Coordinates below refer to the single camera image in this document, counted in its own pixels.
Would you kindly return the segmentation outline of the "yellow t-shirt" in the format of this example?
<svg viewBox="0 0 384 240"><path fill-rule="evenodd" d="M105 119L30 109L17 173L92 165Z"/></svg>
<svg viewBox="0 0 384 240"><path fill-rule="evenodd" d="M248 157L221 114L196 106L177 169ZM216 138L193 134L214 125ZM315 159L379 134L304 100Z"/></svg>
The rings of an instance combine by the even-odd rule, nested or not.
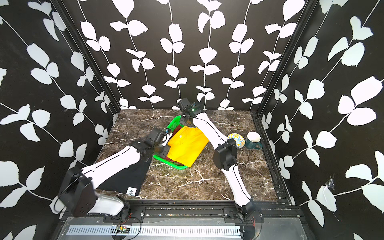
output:
<svg viewBox="0 0 384 240"><path fill-rule="evenodd" d="M208 142L200 129L184 126L168 141L171 148L167 157L190 168Z"/></svg>

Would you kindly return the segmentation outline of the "red t-shirt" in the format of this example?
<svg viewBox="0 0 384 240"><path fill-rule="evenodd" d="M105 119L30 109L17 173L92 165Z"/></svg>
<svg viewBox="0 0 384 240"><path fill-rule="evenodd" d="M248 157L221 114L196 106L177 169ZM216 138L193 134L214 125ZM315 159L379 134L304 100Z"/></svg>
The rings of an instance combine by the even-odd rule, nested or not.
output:
<svg viewBox="0 0 384 240"><path fill-rule="evenodd" d="M183 127L181 125L177 126L174 130L173 130L173 134L175 135L179 130L181 130Z"/></svg>

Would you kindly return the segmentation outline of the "green plastic basket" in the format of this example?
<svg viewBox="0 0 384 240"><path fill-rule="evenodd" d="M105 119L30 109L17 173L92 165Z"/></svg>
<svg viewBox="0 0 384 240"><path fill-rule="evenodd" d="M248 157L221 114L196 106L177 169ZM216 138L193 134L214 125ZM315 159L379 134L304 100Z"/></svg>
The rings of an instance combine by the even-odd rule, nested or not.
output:
<svg viewBox="0 0 384 240"><path fill-rule="evenodd" d="M177 126L181 125L180 124L180 118L181 118L181 115L179 116L176 116L167 126L167 128L169 129L172 129L174 130ZM187 168L187 166L179 163L179 162L176 162L176 161L173 161L171 159L169 159L167 157L167 154L165 152L161 153L160 155L153 155L153 158L158 160L158 161L161 161L162 163L165 163L166 165L169 165L177 170L184 170Z"/></svg>

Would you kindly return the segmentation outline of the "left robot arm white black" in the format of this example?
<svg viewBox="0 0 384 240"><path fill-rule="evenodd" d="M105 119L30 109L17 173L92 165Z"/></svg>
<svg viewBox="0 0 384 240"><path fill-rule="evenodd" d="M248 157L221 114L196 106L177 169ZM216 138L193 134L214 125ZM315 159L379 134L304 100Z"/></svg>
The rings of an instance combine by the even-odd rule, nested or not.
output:
<svg viewBox="0 0 384 240"><path fill-rule="evenodd" d="M129 143L118 153L82 169L73 167L66 172L58 193L60 200L74 217L87 214L117 216L129 204L118 197L95 192L102 183L139 161L151 160L153 155L169 151L166 146L172 131L154 128L144 138Z"/></svg>

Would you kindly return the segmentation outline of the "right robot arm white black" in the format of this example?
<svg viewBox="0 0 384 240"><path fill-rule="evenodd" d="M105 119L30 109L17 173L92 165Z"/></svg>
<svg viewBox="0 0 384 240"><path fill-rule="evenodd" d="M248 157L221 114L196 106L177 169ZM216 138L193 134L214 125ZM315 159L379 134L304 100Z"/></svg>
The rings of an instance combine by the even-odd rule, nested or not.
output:
<svg viewBox="0 0 384 240"><path fill-rule="evenodd" d="M201 130L213 146L213 162L224 173L231 187L239 219L244 222L252 219L257 207L239 172L236 141L222 134L201 108L188 105L181 107L181 110L181 122Z"/></svg>

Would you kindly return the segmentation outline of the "black t-shirt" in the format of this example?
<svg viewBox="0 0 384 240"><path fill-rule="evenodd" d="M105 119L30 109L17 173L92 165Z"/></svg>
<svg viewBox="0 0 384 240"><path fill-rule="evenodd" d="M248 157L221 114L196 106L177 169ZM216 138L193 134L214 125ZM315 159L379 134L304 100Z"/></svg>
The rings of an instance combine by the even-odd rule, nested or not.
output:
<svg viewBox="0 0 384 240"><path fill-rule="evenodd" d="M151 163L152 159L139 161L107 179L98 189L115 191L129 196L138 196Z"/></svg>

